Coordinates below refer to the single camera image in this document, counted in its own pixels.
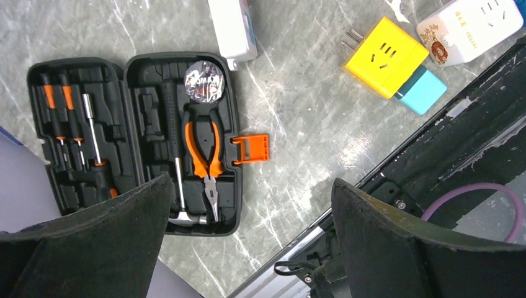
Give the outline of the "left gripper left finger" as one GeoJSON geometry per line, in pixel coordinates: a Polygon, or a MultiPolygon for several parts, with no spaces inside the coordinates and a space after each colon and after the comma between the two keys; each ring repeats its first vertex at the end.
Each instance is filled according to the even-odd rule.
{"type": "Polygon", "coordinates": [[[170,213],[161,175],[113,199],[1,234],[2,297],[146,297],[170,213]]]}

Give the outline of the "teal small plug adapter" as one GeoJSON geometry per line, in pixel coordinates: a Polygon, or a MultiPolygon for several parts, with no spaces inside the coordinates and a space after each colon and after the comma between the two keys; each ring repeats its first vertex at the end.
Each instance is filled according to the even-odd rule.
{"type": "Polygon", "coordinates": [[[446,90],[446,84],[425,66],[419,65],[394,96],[416,114],[424,115],[446,90]]]}

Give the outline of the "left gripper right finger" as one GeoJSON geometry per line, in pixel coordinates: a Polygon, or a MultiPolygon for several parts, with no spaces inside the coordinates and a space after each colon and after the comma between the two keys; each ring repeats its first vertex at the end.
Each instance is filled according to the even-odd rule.
{"type": "Polygon", "coordinates": [[[423,221],[342,179],[331,208],[352,297],[524,297],[525,247],[423,221]]]}

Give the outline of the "black tool case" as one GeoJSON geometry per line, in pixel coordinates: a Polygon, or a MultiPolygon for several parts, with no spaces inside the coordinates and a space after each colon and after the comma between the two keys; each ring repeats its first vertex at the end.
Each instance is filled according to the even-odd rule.
{"type": "Polygon", "coordinates": [[[225,237],[238,229],[242,166],[268,160],[269,141],[266,134],[241,135],[226,59],[208,52],[152,53],[133,57],[125,67],[98,57],[52,60],[29,68],[27,86],[61,215],[165,174],[174,187],[167,234],[225,237]],[[211,109],[223,124],[219,222],[184,144],[187,109],[195,113],[194,131],[209,160],[211,109]]]}

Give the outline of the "white power strip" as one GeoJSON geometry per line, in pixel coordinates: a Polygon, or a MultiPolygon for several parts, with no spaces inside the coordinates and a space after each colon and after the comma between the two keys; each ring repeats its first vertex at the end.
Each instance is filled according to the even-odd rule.
{"type": "Polygon", "coordinates": [[[208,0],[220,55],[231,71],[257,58],[257,46],[247,1],[208,0]]]}

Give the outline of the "white cube adapter with picture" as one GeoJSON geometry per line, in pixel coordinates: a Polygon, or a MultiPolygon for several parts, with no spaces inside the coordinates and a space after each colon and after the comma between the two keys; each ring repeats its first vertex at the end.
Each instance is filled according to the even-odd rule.
{"type": "Polygon", "coordinates": [[[441,67],[473,61],[519,31],[524,17],[515,1],[450,1],[416,25],[441,67]]]}

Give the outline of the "yellow cube adapter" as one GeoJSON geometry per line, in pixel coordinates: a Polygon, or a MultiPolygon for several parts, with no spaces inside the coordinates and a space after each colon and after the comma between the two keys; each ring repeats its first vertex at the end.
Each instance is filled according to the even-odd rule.
{"type": "Polygon", "coordinates": [[[391,99],[429,56],[426,47],[387,17],[364,37],[354,29],[345,34],[357,45],[342,42],[351,53],[341,70],[384,99],[391,99]]]}

